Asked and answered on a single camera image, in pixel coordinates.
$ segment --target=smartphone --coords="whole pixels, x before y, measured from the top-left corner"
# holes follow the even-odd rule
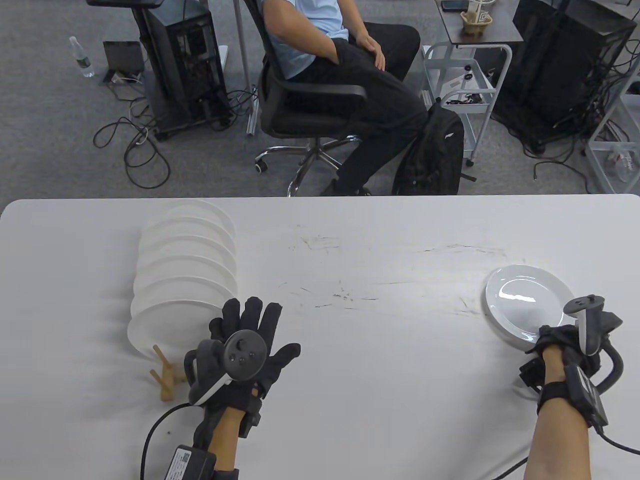
[[[468,0],[442,0],[440,2],[443,12],[466,12],[469,8]]]

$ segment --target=battery pack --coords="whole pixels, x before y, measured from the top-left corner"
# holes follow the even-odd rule
[[[186,445],[176,448],[164,480],[211,480],[216,456]]]

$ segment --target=light blue shirt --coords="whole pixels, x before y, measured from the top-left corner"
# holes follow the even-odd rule
[[[287,0],[302,13],[318,30],[329,38],[349,39],[349,32],[342,25],[342,12],[337,0]],[[286,79],[298,75],[316,59],[315,55],[303,53],[279,41],[269,34],[276,56]]]

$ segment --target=black glove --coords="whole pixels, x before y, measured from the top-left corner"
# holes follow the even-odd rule
[[[538,330],[536,345],[525,353],[535,352],[542,359],[542,352],[551,345],[558,345],[563,350],[563,362],[565,365],[575,363],[587,377],[592,377],[600,370],[600,354],[587,356],[582,353],[578,329],[575,325],[541,326]]]
[[[222,308],[223,317],[215,318],[209,323],[211,339],[222,343],[238,330],[258,332],[267,346],[267,359],[254,378],[248,381],[232,381],[229,385],[221,387],[207,402],[208,406],[211,405],[213,408],[230,406],[245,412],[253,411],[255,402],[260,403],[259,399],[266,397],[272,384],[280,376],[280,371],[300,355],[300,344],[290,343],[278,350],[275,355],[269,356],[282,306],[277,303],[267,305],[258,326],[261,311],[262,301],[257,297],[251,297],[244,304],[244,312],[240,316],[240,302],[232,298]],[[258,398],[252,394],[254,388],[258,390]]]

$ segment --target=computer case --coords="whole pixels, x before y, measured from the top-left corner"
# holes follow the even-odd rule
[[[581,132],[635,22],[592,0],[520,0],[513,23],[524,41],[511,46],[494,112],[530,146]],[[498,78],[503,56],[476,58]]]
[[[620,55],[635,22],[592,0],[569,0],[566,11],[556,0],[522,0],[513,18],[519,31],[529,34],[527,52],[514,55],[506,88],[525,100],[546,121],[556,124],[584,111]],[[536,52],[550,24],[548,47]],[[537,65],[527,57],[540,57]]]
[[[166,0],[145,10],[159,71],[155,72],[192,121],[229,119],[230,106],[211,13],[197,0]]]

